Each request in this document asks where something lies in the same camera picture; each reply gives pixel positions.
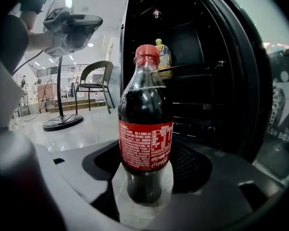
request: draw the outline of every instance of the coca-cola bottle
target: coca-cola bottle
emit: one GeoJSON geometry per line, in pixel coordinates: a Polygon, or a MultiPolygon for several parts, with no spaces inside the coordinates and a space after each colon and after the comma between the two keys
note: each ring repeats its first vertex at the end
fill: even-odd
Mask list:
{"type": "Polygon", "coordinates": [[[137,48],[136,69],[118,107],[122,164],[127,192],[137,203],[153,203],[161,195],[161,176],[169,160],[172,102],[158,73],[159,54],[153,45],[137,48]]]}

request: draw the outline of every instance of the cable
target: cable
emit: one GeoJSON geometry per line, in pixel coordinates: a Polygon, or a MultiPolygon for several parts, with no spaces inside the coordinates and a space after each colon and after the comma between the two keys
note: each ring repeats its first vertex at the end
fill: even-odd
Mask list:
{"type": "Polygon", "coordinates": [[[21,64],[12,74],[12,76],[14,74],[16,74],[16,72],[21,69],[25,64],[27,64],[28,62],[32,61],[34,58],[38,57],[39,55],[41,55],[44,52],[44,50],[41,50],[39,53],[37,53],[34,57],[30,58],[29,60],[25,61],[23,64],[21,64]]]}
{"type": "MultiPolygon", "coordinates": [[[[48,85],[48,82],[49,82],[49,80],[50,80],[50,78],[52,77],[52,75],[53,75],[53,73],[54,73],[54,71],[55,71],[55,69],[53,69],[53,72],[50,74],[50,76],[49,76],[49,79],[48,79],[48,81],[47,81],[47,83],[46,83],[46,85],[45,85],[45,87],[44,87],[44,92],[43,92],[43,97],[42,97],[42,100],[44,99],[44,95],[45,95],[45,90],[46,90],[46,87],[47,87],[47,85],[48,85]]],[[[32,121],[33,119],[35,119],[35,118],[37,118],[38,117],[38,115],[39,115],[39,111],[40,111],[40,108],[41,108],[41,106],[42,106],[42,103],[43,103],[43,101],[42,102],[40,102],[40,105],[39,105],[39,110],[38,110],[38,114],[34,117],[34,118],[32,118],[32,119],[30,119],[30,120],[28,120],[28,121],[25,121],[25,122],[30,122],[30,121],[32,121]]]]}

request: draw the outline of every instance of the black mesh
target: black mesh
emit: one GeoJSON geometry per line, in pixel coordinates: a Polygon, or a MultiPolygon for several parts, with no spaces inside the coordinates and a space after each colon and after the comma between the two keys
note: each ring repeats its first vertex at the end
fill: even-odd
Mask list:
{"type": "Polygon", "coordinates": [[[172,141],[170,162],[174,193],[197,191],[208,181],[212,172],[212,163],[206,156],[177,141],[172,141]]]}

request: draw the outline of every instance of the ceiling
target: ceiling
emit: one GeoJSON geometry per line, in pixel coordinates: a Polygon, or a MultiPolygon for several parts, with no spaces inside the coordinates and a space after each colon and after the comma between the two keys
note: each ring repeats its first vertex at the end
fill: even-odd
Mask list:
{"type": "MultiPolygon", "coordinates": [[[[45,14],[54,0],[47,0],[42,8],[42,11],[34,24],[34,32],[39,33],[43,30],[43,21],[45,14]]],[[[56,0],[53,8],[63,7],[65,0],[56,0]]],[[[63,65],[74,64],[90,64],[100,60],[106,59],[106,47],[105,43],[109,40],[114,43],[119,42],[120,26],[122,23],[122,17],[125,11],[126,0],[72,0],[74,6],[74,13],[76,14],[94,14],[103,19],[103,24],[93,34],[89,43],[93,44],[93,47],[86,47],[80,51],[76,51],[71,54],[74,60],[71,60],[68,56],[64,56],[63,65]]],[[[35,56],[39,51],[27,51],[25,53],[25,59],[28,60],[35,56]]],[[[53,67],[57,62],[57,59],[52,59],[54,63],[49,60],[49,56],[42,53],[30,64],[37,69],[53,67]]]]}

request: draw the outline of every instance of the tiled floor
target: tiled floor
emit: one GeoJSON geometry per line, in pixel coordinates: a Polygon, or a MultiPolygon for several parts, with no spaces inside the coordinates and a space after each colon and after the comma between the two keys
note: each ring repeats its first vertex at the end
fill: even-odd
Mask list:
{"type": "MultiPolygon", "coordinates": [[[[74,113],[75,111],[64,112],[66,115],[74,113]]],[[[17,122],[17,126],[11,126],[11,130],[27,135],[33,143],[45,145],[49,152],[70,150],[118,139],[117,109],[111,109],[109,114],[106,107],[96,107],[91,111],[81,109],[79,114],[84,117],[83,122],[60,131],[45,132],[42,129],[43,123],[59,116],[58,113],[39,114],[31,121],[29,120],[36,115],[27,115],[17,122]]],[[[121,223],[143,229],[169,201],[173,186],[172,167],[170,163],[165,167],[162,195],[153,205],[142,206],[131,200],[126,190],[128,182],[122,165],[119,166],[112,183],[121,223]]]]}

